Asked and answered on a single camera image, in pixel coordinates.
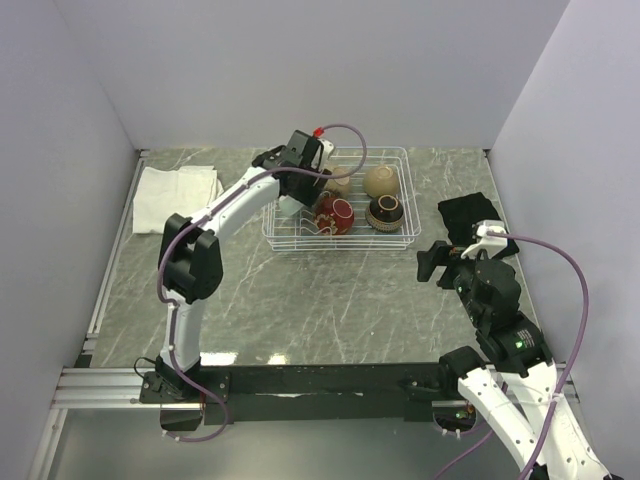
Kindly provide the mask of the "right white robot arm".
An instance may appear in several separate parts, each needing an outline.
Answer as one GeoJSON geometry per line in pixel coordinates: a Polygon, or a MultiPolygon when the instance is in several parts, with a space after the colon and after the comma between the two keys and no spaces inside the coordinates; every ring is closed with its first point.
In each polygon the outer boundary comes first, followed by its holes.
{"type": "Polygon", "coordinates": [[[417,279],[430,280],[461,301],[476,334],[477,349],[461,347],[439,360],[438,386],[463,397],[508,450],[523,479],[610,479],[562,390],[544,335],[520,309],[515,269],[482,248],[435,242],[417,254],[417,279]]]}

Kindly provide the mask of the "red floral bowl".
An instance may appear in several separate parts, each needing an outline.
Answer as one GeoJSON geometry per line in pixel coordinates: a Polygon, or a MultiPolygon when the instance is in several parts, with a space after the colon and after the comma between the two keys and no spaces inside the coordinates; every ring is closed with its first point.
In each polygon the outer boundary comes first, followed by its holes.
{"type": "Polygon", "coordinates": [[[320,234],[344,235],[353,226],[355,213],[347,200],[329,196],[324,198],[317,206],[313,220],[320,234]]]}

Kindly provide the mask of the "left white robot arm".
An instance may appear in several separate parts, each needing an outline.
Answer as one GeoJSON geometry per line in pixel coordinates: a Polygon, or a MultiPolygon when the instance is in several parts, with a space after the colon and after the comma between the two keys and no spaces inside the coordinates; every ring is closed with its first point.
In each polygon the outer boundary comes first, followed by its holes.
{"type": "Polygon", "coordinates": [[[206,303],[223,279],[223,244],[269,203],[282,200],[299,210],[315,202],[329,173],[323,165],[335,149],[324,132],[322,127],[311,134],[295,131],[287,144],[259,154],[207,206],[167,219],[157,281],[167,320],[155,373],[176,401],[222,402],[201,376],[200,334],[206,303]]]}

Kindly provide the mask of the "light blue ribbed bowl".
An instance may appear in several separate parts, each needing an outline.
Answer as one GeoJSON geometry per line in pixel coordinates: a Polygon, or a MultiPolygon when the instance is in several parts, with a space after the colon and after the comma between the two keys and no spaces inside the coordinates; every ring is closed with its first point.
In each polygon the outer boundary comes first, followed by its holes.
{"type": "Polygon", "coordinates": [[[290,196],[281,196],[278,199],[278,206],[283,216],[292,217],[304,207],[304,204],[290,196]]]}

